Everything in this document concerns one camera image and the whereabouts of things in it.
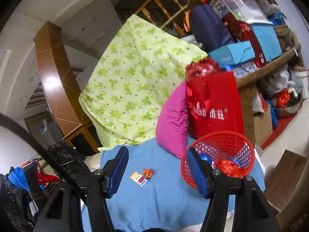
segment clear plastic container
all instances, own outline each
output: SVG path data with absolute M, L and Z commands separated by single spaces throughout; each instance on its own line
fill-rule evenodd
M 272 24 L 255 0 L 223 0 L 238 21 Z

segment woven basket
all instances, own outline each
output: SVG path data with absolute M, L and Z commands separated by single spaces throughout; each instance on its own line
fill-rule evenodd
M 289 34 L 289 27 L 287 25 L 275 26 L 274 29 L 277 37 L 285 37 Z

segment small card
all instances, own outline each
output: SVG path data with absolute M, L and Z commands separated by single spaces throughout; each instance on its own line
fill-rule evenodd
M 147 180 L 144 178 L 144 176 L 142 176 L 140 173 L 138 173 L 136 171 L 133 174 L 131 174 L 130 178 L 132 180 L 134 180 L 141 187 L 144 186 L 147 182 Z

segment blue box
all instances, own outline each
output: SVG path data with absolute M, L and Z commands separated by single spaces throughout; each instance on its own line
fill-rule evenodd
M 261 46 L 266 62 L 282 54 L 272 23 L 250 23 L 250 26 Z
M 208 53 L 219 65 L 238 65 L 255 58 L 250 41 L 231 43 Z

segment bolt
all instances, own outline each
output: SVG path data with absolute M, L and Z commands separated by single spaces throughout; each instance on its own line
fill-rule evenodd
M 246 175 L 246 180 L 247 181 L 252 181 L 253 180 L 253 177 L 249 174 Z
M 219 169 L 214 169 L 213 174 L 218 176 L 221 174 L 221 171 Z
M 96 174 L 96 175 L 101 175 L 101 174 L 103 174 L 103 172 L 104 172 L 103 169 L 100 168 L 100 169 L 97 169 L 97 170 L 95 171 L 95 174 Z

